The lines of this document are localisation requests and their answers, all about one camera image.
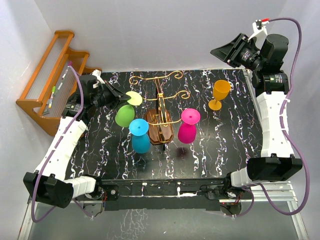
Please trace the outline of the green wine glass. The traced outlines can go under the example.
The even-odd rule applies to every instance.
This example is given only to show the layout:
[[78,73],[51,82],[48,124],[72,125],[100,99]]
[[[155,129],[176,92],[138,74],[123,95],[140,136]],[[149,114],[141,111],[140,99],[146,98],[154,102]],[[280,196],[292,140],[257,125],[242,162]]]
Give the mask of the green wine glass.
[[118,126],[122,128],[128,128],[130,123],[135,118],[135,107],[139,106],[143,102],[142,96],[135,91],[127,91],[125,93],[129,96],[129,100],[127,100],[127,104],[123,105],[115,116],[115,122]]

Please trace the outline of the orange wine glass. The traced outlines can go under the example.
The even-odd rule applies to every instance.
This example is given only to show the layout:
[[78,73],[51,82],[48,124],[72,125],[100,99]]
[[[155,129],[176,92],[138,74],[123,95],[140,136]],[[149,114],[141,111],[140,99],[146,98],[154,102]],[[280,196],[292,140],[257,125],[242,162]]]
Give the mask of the orange wine glass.
[[214,99],[209,101],[208,106],[213,111],[218,111],[222,108],[221,101],[224,100],[231,90],[231,85],[226,80],[218,80],[213,86],[213,97]]

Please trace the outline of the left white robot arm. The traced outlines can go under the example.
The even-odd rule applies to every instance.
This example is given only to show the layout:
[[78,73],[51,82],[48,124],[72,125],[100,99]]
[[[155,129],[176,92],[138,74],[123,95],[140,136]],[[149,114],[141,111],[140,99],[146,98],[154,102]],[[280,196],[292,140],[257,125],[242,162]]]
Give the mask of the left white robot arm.
[[114,110],[130,100],[130,96],[93,74],[77,76],[76,81],[76,91],[67,100],[47,153],[34,172],[26,172],[23,177],[33,203],[65,208],[79,196],[88,195],[97,200],[103,195],[104,188],[98,184],[97,177],[66,179],[66,169],[97,108],[106,106]]

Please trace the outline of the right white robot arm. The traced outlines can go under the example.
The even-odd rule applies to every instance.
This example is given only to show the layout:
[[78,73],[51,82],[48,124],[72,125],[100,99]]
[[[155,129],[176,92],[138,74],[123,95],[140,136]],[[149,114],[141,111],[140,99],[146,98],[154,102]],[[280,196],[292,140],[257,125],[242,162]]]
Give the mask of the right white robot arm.
[[244,66],[252,72],[251,84],[260,110],[262,149],[260,157],[250,158],[246,167],[228,174],[223,194],[233,199],[241,187],[264,182],[286,181],[303,167],[295,157],[288,138],[288,120],[283,102],[290,91],[289,78],[281,69],[289,40],[280,34],[269,34],[261,48],[256,40],[240,33],[231,42],[212,49],[215,56],[231,67]]

